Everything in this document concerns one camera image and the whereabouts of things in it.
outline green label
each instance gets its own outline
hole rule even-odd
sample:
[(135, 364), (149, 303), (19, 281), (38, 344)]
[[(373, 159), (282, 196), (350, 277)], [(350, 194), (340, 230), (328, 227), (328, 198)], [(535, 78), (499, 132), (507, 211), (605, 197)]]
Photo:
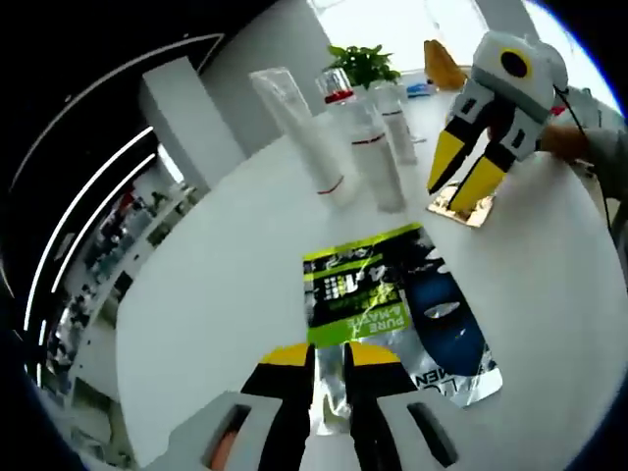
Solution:
[(410, 325), (402, 302), (371, 309), (364, 314), (347, 317), (307, 331), (307, 341), (317, 347), (338, 345), (349, 340), (363, 339), (382, 332), (405, 329)]

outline gray sleeve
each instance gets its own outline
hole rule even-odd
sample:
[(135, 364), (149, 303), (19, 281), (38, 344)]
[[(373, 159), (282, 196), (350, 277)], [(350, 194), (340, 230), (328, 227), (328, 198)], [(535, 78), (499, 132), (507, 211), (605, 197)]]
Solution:
[(585, 130), (606, 197), (628, 201), (628, 131)]

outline potted plant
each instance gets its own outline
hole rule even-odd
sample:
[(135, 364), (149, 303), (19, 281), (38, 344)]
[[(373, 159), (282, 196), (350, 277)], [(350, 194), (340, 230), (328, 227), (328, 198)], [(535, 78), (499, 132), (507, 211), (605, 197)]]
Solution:
[(344, 69), (351, 86), (358, 90), (359, 87), (368, 90), (372, 83), (382, 80), (396, 83), (401, 74), (391, 69), (391, 54), (380, 54), (382, 49), (382, 44), (374, 48), (329, 46), (335, 60), (327, 70)]

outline cable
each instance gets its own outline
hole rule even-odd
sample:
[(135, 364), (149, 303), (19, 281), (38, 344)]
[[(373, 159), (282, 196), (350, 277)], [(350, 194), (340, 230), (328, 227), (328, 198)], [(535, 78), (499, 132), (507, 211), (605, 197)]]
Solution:
[[(567, 110), (569, 110), (569, 114), (571, 114), (571, 117), (573, 118), (573, 121), (576, 123), (578, 130), (585, 137), (585, 139), (587, 139), (587, 143), (588, 143), (589, 139), (587, 138), (587, 134), (585, 133), (584, 128), (580, 124), (578, 117), (576, 117), (576, 114), (574, 113), (573, 108), (571, 108), (571, 104), (569, 104), (569, 102), (565, 98), (564, 92), (559, 90), (556, 86), (553, 89), (555, 90), (556, 94), (560, 97), (562, 102), (565, 104), (565, 106), (567, 107)], [(602, 123), (602, 116), (600, 114), (599, 114), (599, 119), (600, 119), (600, 122)], [(594, 174), (598, 178), (598, 181), (600, 181), (599, 168), (598, 168), (599, 159), (592, 152), (591, 145), (587, 145), (587, 154), (589, 156), (589, 162), (591, 162), (591, 164), (593, 164), (594, 166)], [(602, 201), (604, 204), (604, 213), (606, 215), (606, 227), (608, 228), (608, 231), (610, 232), (611, 224), (610, 224), (610, 215), (608, 213), (608, 203), (606, 202), (606, 194), (604, 192), (604, 188), (602, 185), (600, 185), (600, 190), (602, 191)]]

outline white round table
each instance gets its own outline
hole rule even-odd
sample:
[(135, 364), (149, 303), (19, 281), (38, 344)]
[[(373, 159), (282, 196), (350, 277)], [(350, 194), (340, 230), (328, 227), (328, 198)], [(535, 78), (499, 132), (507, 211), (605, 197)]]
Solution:
[(217, 394), (239, 390), (265, 353), (304, 341), (303, 254), (417, 221), (503, 375), (502, 390), (469, 406), (469, 417), (524, 469), (562, 469), (581, 449), (627, 366), (628, 297), (614, 247), (577, 177), (546, 155), (512, 169), (479, 230), (428, 212), (425, 181), (450, 101), (407, 106), (428, 141), (416, 146), (419, 165), (401, 169), (405, 212), (377, 212), (367, 191), (328, 210), (280, 138), (224, 178), (148, 259), (117, 327), (120, 398), (140, 465)]

